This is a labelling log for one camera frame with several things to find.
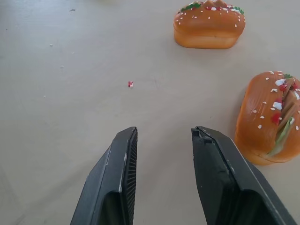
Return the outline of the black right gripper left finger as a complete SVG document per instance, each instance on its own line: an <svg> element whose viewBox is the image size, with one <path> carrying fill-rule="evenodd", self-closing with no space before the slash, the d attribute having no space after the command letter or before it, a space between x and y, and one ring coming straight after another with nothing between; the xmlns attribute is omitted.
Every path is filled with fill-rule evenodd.
<svg viewBox="0 0 300 225"><path fill-rule="evenodd" d="M133 225L137 127L120 131L90 171L70 225Z"/></svg>

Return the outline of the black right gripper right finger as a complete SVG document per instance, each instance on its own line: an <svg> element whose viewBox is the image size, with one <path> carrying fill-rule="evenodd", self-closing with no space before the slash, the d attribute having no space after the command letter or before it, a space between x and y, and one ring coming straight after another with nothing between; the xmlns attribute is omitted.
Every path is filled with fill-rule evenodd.
<svg viewBox="0 0 300 225"><path fill-rule="evenodd" d="M202 126L191 132L196 185L207 225L297 225L231 138Z"/></svg>

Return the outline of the toy hot dog bun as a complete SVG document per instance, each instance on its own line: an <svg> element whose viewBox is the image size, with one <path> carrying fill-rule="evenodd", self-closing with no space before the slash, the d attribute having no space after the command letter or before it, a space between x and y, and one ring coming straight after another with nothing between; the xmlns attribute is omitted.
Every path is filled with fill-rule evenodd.
<svg viewBox="0 0 300 225"><path fill-rule="evenodd" d="M234 140L256 165L300 155L300 80L281 71L256 75L246 89Z"/></svg>
<svg viewBox="0 0 300 225"><path fill-rule="evenodd" d="M194 1L173 19L174 39L186 48L231 48L245 26L244 11L223 0Z"/></svg>

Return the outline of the toy hot dog bun top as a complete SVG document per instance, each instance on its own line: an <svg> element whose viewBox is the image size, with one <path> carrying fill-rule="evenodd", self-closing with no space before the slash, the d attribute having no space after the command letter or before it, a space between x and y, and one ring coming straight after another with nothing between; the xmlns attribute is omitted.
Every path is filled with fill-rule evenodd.
<svg viewBox="0 0 300 225"><path fill-rule="evenodd" d="M223 0L194 1L173 19L174 39L186 48L231 48L245 26L244 11Z"/></svg>

